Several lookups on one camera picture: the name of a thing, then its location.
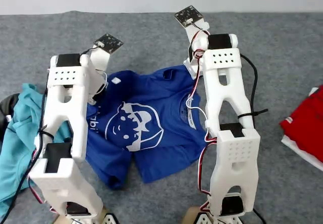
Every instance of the blue t-shirt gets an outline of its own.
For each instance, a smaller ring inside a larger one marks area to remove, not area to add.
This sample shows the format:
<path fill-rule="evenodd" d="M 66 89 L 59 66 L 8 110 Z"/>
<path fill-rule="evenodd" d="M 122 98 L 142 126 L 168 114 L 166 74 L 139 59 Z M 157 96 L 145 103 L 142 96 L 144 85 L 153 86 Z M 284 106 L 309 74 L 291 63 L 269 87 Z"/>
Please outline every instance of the blue t-shirt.
<path fill-rule="evenodd" d="M 205 132 L 198 111 L 185 105 L 193 83 L 184 66 L 109 76 L 102 98 L 87 108 L 86 151 L 87 161 L 109 187 L 123 186 L 132 156 L 145 183 L 198 159 Z M 199 100 L 194 95 L 192 106 Z"/>

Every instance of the teal shirt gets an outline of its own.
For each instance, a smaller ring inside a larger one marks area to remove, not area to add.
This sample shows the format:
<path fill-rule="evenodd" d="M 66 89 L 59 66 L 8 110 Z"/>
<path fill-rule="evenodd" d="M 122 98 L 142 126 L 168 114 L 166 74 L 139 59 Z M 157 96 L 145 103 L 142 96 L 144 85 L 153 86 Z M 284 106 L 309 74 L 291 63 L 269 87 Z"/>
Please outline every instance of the teal shirt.
<path fill-rule="evenodd" d="M 0 154 L 0 216 L 7 212 L 11 198 L 28 167 L 39 127 L 43 95 L 37 92 L 35 85 L 23 84 L 22 88 L 14 107 L 14 116 L 5 132 Z M 64 122 L 56 133 L 54 142 L 64 142 L 70 136 L 68 124 Z M 27 187 L 25 180 L 21 189 Z"/>

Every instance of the black cable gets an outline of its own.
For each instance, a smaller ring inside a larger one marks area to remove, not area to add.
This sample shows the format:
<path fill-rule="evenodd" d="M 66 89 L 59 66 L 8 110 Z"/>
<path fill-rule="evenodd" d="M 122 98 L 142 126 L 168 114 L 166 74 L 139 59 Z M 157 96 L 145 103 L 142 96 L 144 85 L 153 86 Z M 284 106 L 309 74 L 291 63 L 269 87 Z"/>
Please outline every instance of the black cable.
<path fill-rule="evenodd" d="M 193 26 L 195 26 L 197 29 L 199 29 L 199 30 L 203 30 L 202 28 L 200 28 L 199 26 L 197 26 L 194 22 L 191 22 L 191 24 L 192 24 Z"/>
<path fill-rule="evenodd" d="M 243 54 L 240 54 L 240 57 L 242 57 L 245 61 L 247 61 L 250 64 L 250 66 L 252 67 L 253 72 L 254 72 L 254 80 L 253 80 L 253 86 L 252 86 L 251 97 L 250 97 L 251 113 L 253 113 L 254 112 L 254 109 L 253 109 L 253 100 L 254 100 L 254 95 L 256 93 L 256 88 L 257 88 L 258 71 L 257 71 L 256 66 L 252 63 L 252 61 L 249 58 L 247 58 Z"/>
<path fill-rule="evenodd" d="M 96 47 L 89 48 L 88 50 L 85 50 L 84 52 L 82 52 L 81 55 L 86 54 L 89 51 L 92 51 L 92 50 L 97 49 L 97 48 L 101 48 L 101 46 L 96 46 Z"/>
<path fill-rule="evenodd" d="M 71 220 L 75 221 L 76 223 L 82 224 L 81 222 L 79 222 L 78 220 L 75 220 L 73 218 Z"/>
<path fill-rule="evenodd" d="M 40 114 L 40 122 L 39 122 L 39 129 L 38 129 L 38 132 L 39 132 L 39 150 L 34 158 L 34 160 L 32 160 L 27 168 L 27 170 L 25 171 L 24 175 L 22 176 L 20 182 L 19 182 L 19 185 L 18 185 L 18 188 L 16 190 L 16 193 L 15 195 L 12 197 L 12 202 L 9 206 L 9 209 L 7 210 L 4 218 L 1 220 L 1 223 L 0 224 L 4 224 L 6 219 L 8 218 L 10 212 L 13 210 L 14 208 L 14 205 L 15 205 L 15 202 L 17 200 L 17 197 L 18 197 L 18 194 L 20 192 L 20 189 L 21 189 L 21 186 L 23 185 L 25 179 L 27 178 L 29 172 L 31 171 L 31 169 L 34 167 L 36 161 L 38 160 L 39 156 L 40 156 L 40 153 L 42 151 L 42 146 L 43 146 L 43 138 L 42 138 L 42 135 L 43 135 L 43 130 L 46 128 L 46 126 L 43 127 L 43 118 L 44 118 L 44 108 L 45 108 L 45 100 L 46 100 L 46 96 L 47 96 L 47 88 L 45 89 L 45 93 L 44 95 L 42 96 L 42 100 L 41 100 L 41 114 Z"/>
<path fill-rule="evenodd" d="M 219 222 L 221 222 L 221 223 L 224 223 L 224 224 L 226 224 L 226 223 L 225 223 L 224 221 L 222 221 L 222 220 L 220 220 L 220 219 L 218 219 L 218 221 L 219 221 Z"/>
<path fill-rule="evenodd" d="M 260 213 L 254 208 L 253 212 L 259 217 L 263 224 L 267 224 L 266 220 L 260 215 Z"/>
<path fill-rule="evenodd" d="M 251 113 L 246 113 L 246 114 L 239 115 L 238 118 L 244 117 L 244 116 L 252 116 L 253 126 L 254 126 L 254 128 L 256 128 L 256 123 L 255 123 L 254 117 L 261 114 L 261 113 L 267 112 L 268 109 L 263 109 L 263 110 L 260 110 L 260 111 L 254 111 L 253 102 L 254 102 L 254 95 L 256 93 L 256 88 L 257 88 L 257 83 L 258 83 L 258 71 L 257 71 L 256 66 L 252 63 L 252 61 L 249 58 L 247 58 L 243 54 L 240 54 L 240 57 L 242 57 L 245 61 L 247 61 L 250 64 L 250 66 L 252 67 L 253 72 L 254 72 L 254 80 L 253 80 L 251 97 L 250 97 Z"/>

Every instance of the wooden base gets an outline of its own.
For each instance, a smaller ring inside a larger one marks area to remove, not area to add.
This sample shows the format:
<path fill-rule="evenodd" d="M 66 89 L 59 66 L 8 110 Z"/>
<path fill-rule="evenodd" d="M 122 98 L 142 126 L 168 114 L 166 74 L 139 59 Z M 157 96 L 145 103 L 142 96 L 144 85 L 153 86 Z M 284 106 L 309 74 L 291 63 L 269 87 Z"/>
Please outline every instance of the wooden base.
<path fill-rule="evenodd" d="M 197 215 L 200 213 L 200 208 L 198 206 L 194 206 L 194 207 L 190 207 L 183 220 L 182 220 L 182 224 L 194 224 L 196 218 L 197 218 Z"/>

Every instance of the rectangular hole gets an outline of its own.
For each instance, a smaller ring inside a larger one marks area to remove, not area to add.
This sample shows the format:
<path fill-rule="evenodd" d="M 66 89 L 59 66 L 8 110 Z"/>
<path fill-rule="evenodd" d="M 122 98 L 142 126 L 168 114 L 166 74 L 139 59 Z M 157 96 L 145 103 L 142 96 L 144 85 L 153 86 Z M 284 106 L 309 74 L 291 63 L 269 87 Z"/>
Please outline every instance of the rectangular hole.
<path fill-rule="evenodd" d="M 219 75 L 219 82 L 220 82 L 220 84 L 222 84 L 223 86 L 228 85 L 227 75 Z"/>

